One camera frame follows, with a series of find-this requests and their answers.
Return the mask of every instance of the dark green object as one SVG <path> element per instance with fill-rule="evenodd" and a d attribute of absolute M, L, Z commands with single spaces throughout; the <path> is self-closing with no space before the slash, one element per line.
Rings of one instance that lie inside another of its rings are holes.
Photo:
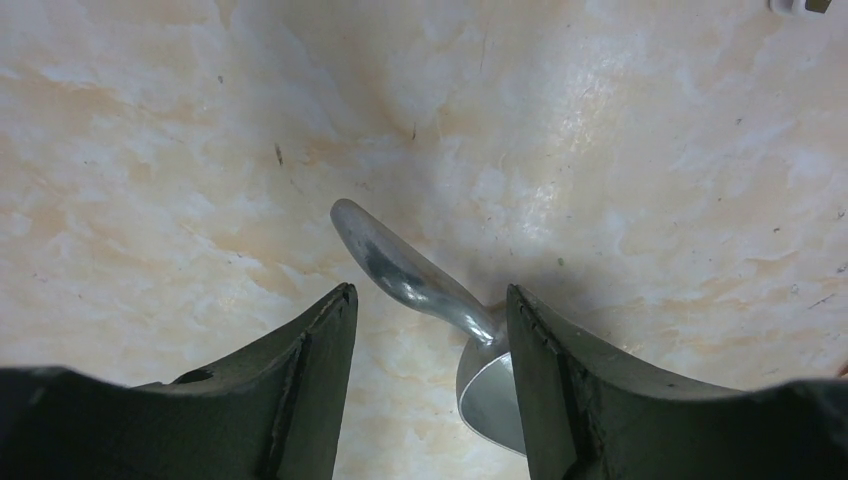
<path fill-rule="evenodd" d="M 507 325 L 531 478 L 844 479 L 848 382 L 756 392 L 657 368 L 511 286 Z"/>
<path fill-rule="evenodd" d="M 356 331 L 343 284 L 169 385 L 0 369 L 0 478 L 329 479 Z"/>

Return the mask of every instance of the metal spoon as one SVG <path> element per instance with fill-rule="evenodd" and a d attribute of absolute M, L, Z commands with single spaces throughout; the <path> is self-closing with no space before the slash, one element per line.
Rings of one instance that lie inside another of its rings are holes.
<path fill-rule="evenodd" d="M 483 437 L 525 455 L 503 311 L 493 314 L 353 201 L 337 201 L 330 217 L 353 258 L 384 292 L 471 337 L 456 372 L 459 415 Z"/>

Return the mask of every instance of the beige marble countertop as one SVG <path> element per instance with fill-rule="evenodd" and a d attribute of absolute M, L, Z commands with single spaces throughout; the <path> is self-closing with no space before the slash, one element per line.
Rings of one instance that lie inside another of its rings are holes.
<path fill-rule="evenodd" d="M 171 381 L 350 281 L 336 478 L 526 478 L 459 420 L 462 335 L 338 240 L 349 197 L 484 302 L 721 385 L 833 376 L 848 2 L 765 4 L 0 0 L 0 364 Z"/>

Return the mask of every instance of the spoon handle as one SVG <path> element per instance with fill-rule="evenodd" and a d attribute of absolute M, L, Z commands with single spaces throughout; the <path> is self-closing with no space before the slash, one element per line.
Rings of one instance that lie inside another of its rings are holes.
<path fill-rule="evenodd" d="M 339 200 L 330 218 L 356 263 L 390 297 L 460 328 L 481 346 L 495 342 L 499 330 L 486 308 L 362 207 Z"/>

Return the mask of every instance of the white object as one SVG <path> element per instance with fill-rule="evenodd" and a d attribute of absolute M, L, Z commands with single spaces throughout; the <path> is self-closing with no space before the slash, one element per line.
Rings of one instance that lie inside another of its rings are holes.
<path fill-rule="evenodd" d="M 816 17 L 821 15 L 819 12 L 811 12 L 805 7 L 807 0 L 769 0 L 771 10 L 779 15 L 793 17 Z"/>

